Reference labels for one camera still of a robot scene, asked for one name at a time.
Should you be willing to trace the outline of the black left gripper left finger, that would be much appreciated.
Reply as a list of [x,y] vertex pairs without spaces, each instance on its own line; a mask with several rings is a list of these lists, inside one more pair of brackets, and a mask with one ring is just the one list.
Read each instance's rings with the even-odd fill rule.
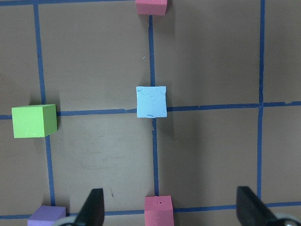
[[104,223],[103,189],[92,189],[78,216],[76,226],[102,226]]

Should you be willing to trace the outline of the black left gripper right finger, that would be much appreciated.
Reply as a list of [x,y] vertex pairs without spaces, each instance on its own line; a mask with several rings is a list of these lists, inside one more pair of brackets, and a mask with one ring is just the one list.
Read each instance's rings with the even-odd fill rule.
[[236,215],[242,226],[274,226],[277,217],[248,186],[238,186]]

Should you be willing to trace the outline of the purple foam block near left arm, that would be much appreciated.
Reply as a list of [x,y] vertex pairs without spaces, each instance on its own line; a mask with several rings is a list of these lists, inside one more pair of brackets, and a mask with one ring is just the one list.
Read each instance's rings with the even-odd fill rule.
[[27,220],[28,226],[52,226],[57,220],[66,217],[66,208],[41,205]]

